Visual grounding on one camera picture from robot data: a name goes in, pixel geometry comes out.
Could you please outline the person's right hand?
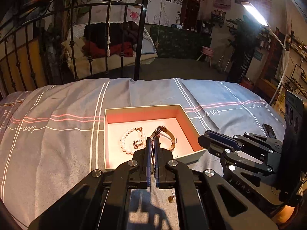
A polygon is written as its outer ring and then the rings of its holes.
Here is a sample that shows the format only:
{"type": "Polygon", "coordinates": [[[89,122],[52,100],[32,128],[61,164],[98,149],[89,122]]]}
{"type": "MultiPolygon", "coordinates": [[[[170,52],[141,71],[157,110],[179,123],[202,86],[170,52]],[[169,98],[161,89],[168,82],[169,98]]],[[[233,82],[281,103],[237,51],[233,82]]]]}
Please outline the person's right hand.
{"type": "Polygon", "coordinates": [[[273,217],[272,220],[276,224],[286,223],[295,211],[295,207],[284,206],[273,217]]]}

